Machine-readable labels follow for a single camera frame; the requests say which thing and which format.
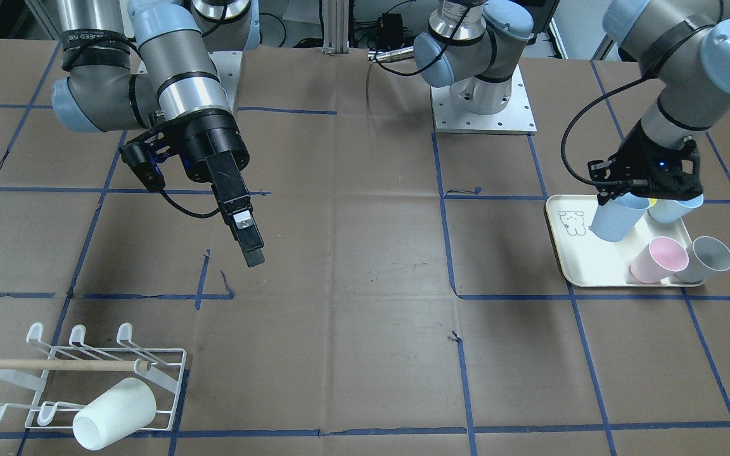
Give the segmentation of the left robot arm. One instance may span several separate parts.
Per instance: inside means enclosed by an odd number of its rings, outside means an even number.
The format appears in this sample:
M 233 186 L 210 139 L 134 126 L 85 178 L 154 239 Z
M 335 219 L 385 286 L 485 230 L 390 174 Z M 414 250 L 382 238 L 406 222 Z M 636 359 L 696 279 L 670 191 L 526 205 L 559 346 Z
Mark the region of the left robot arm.
M 606 35 L 638 62 L 637 83 L 664 88 L 605 160 L 589 161 L 600 205 L 626 194 L 691 200 L 702 194 L 697 140 L 730 110 L 730 1 L 614 1 Z M 414 60 L 432 87 L 450 87 L 467 110 L 493 115 L 534 31 L 531 14 L 510 1 L 441 1 Z

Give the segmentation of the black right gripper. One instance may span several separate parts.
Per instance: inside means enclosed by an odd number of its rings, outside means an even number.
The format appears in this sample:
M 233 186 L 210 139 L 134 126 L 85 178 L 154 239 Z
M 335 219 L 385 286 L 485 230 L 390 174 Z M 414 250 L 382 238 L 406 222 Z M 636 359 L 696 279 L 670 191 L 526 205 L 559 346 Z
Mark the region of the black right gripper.
M 253 216 L 251 196 L 241 176 L 250 154 L 231 112 L 203 109 L 179 117 L 186 175 L 194 182 L 211 182 L 226 225 L 240 246 L 247 266 L 264 263 L 263 239 Z

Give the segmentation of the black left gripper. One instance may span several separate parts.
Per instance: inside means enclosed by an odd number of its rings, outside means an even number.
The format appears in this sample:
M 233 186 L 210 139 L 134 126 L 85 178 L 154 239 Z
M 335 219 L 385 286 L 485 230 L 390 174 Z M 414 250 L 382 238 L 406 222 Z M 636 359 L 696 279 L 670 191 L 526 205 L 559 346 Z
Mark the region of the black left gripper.
M 634 126 L 618 151 L 606 161 L 588 162 L 600 205 L 631 193 L 643 198 L 692 200 L 702 194 L 697 142 L 683 139 L 680 149 L 652 141 L 641 123 Z

